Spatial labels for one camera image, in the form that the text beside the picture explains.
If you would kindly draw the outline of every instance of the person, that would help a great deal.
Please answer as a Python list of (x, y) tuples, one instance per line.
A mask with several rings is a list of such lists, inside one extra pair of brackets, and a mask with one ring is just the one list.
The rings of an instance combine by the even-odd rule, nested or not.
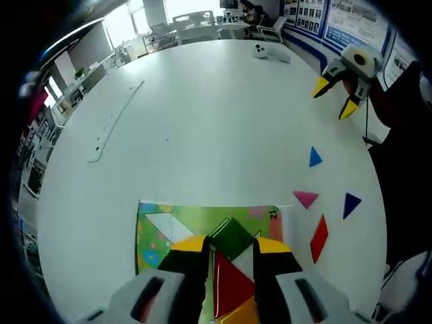
[[(355, 83), (353, 77), (344, 80), (348, 94)], [(425, 213), (432, 197), (432, 86), (427, 83), (413, 61), (385, 92), (374, 78), (369, 93), (377, 117), (390, 128), (387, 138), (369, 149), (383, 195), (390, 269), (432, 249), (432, 213)]]
[(242, 4), (242, 9), (244, 12), (243, 20), (244, 22), (247, 22), (248, 24), (257, 25), (260, 21), (260, 16), (255, 10), (255, 6), (247, 1), (247, 0), (240, 0)]

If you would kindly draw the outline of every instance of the blue triangle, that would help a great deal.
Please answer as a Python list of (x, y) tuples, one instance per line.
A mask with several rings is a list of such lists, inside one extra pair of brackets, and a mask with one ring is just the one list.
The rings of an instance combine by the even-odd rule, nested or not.
[(344, 207), (344, 219), (361, 203), (361, 199), (353, 196), (352, 194), (346, 193), (345, 195), (345, 207)]
[(320, 164), (323, 160), (319, 156), (317, 150), (315, 150), (315, 147), (312, 146), (312, 149), (310, 150), (310, 158), (309, 158), (309, 167), (314, 167), (317, 164)]

